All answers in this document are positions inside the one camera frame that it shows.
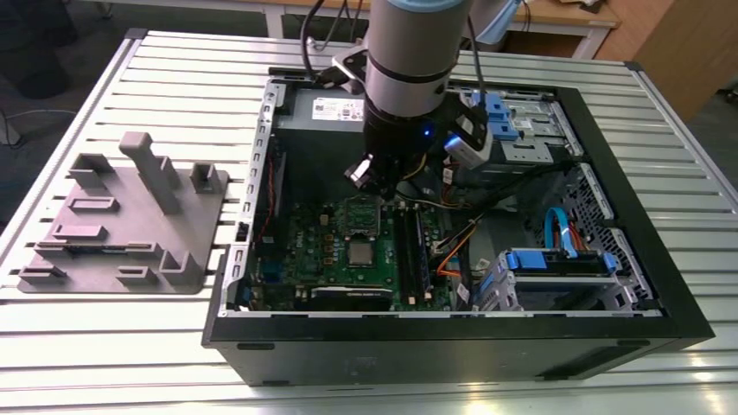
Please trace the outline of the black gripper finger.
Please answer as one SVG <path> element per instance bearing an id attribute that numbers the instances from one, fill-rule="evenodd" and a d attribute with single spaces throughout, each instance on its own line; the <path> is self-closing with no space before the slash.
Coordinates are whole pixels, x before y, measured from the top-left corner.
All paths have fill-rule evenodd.
<path id="1" fill-rule="evenodd" d="M 377 195 L 384 201 L 395 198 L 396 185 L 400 179 L 400 171 L 395 166 L 384 167 L 377 171 L 375 184 Z"/>

